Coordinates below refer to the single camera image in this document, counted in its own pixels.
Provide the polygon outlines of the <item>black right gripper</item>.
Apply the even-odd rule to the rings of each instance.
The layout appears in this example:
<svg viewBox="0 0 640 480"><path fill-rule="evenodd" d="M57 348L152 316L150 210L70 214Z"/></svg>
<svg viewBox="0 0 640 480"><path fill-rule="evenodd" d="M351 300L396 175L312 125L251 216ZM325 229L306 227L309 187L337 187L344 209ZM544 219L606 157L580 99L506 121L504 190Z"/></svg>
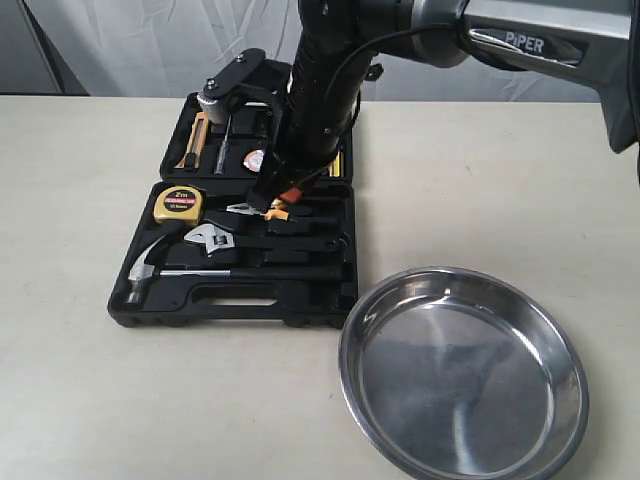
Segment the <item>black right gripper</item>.
<svg viewBox="0 0 640 480"><path fill-rule="evenodd" d="M302 31L283 97L282 119L247 196L265 211L274 199L301 200L337 154L374 54L350 55L367 41L361 1L300 1Z"/></svg>

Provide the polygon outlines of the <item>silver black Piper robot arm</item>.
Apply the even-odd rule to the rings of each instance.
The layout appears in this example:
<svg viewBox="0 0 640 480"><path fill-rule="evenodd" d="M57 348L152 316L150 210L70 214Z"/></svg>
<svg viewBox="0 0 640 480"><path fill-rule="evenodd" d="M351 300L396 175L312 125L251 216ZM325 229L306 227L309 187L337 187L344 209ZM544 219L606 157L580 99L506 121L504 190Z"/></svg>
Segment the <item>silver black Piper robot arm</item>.
<svg viewBox="0 0 640 480"><path fill-rule="evenodd" d="M265 210L334 159L374 56L438 68L467 58L594 90L611 149L639 140L635 1L302 1L283 114L249 204Z"/></svg>

